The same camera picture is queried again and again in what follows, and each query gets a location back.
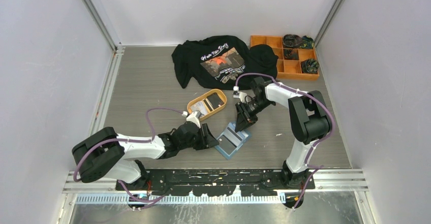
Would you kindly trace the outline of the yellow oval tray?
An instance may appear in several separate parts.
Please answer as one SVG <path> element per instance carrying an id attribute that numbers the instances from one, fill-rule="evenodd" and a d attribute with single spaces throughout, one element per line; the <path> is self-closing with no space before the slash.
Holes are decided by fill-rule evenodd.
<path id="1" fill-rule="evenodd" d="M 221 107 L 218 107 L 218 108 L 216 108 L 216 109 L 212 108 L 211 104 L 210 104 L 210 103 L 209 103 L 209 101 L 207 100 L 207 97 L 208 97 L 210 94 L 214 93 L 214 92 L 218 93 L 218 94 L 219 94 L 219 96 L 220 96 L 220 97 L 222 98 L 222 100 L 224 101 L 224 104 L 223 104 Z M 226 97 L 226 95 L 225 95 L 225 94 L 224 94 L 220 89 L 211 89 L 211 90 L 209 90 L 208 92 L 204 93 L 203 95 L 201 95 L 201 96 L 199 96 L 199 97 L 197 97 L 197 98 L 195 98 L 195 99 L 191 100 L 191 101 L 187 104 L 187 111 L 188 111 L 189 113 L 192 113 L 192 111 L 191 111 L 191 109 L 190 109 L 190 106 L 191 106 L 192 104 L 194 104 L 195 102 L 197 102 L 197 101 L 204 101 L 204 102 L 205 102 L 205 104 L 206 104 L 207 109 L 209 110 L 209 113 L 208 113 L 207 115 L 205 115 L 205 116 L 201 115 L 201 116 L 200 116 L 200 121 L 203 121 L 203 120 L 205 120 L 205 119 L 207 119 L 207 118 L 209 118 L 209 117 L 213 116 L 214 114 L 216 114 L 216 113 L 220 112 L 222 109 L 224 109 L 224 108 L 225 108 L 225 106 L 226 106 L 226 104 L 227 104 L 227 97 Z"/>

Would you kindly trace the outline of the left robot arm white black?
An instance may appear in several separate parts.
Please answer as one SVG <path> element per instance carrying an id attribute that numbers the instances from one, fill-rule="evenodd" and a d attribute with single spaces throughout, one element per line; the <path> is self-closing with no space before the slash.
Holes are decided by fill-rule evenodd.
<path id="1" fill-rule="evenodd" d="M 205 150 L 218 144 L 207 124 L 190 121 L 153 137 L 126 136 L 105 127 L 72 148 L 76 163 L 73 180 L 91 183 L 109 178 L 129 189 L 141 190 L 149 183 L 141 158 L 168 159 L 185 149 Z"/>

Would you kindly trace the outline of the white magnetic stripe card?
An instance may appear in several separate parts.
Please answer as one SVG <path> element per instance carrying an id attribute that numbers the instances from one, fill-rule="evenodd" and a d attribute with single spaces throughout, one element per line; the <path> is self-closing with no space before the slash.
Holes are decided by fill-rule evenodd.
<path id="1" fill-rule="evenodd" d="M 224 131 L 224 136 L 235 146 L 243 144 L 250 136 L 247 131 L 235 132 L 235 125 L 228 124 Z"/>

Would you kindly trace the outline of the blue leather card holder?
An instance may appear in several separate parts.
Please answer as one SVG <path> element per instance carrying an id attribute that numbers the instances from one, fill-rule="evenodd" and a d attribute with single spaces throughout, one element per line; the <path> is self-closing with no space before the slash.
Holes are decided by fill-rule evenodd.
<path id="1" fill-rule="evenodd" d="M 235 126 L 235 122 L 228 123 L 227 127 L 217 137 L 219 144 L 215 146 L 215 149 L 227 160 L 231 159 L 252 136 L 247 130 L 236 132 Z"/>

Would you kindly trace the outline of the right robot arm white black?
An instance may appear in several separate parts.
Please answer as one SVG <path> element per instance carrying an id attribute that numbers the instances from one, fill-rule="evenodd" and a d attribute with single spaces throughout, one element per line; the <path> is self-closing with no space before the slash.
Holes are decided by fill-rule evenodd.
<path id="1" fill-rule="evenodd" d="M 289 111 L 291 131 L 295 138 L 290 155 L 283 162 L 281 183 L 290 189 L 296 188 L 307 177 L 310 157 L 317 145 L 333 130 L 334 119 L 327 109 L 322 94 L 317 91 L 305 92 L 276 81 L 273 77 L 254 74 L 251 82 L 254 93 L 249 101 L 247 94 L 239 89 L 236 81 L 233 96 L 237 112 L 235 131 L 243 131 L 257 120 L 257 114 L 270 105 L 282 105 Z"/>

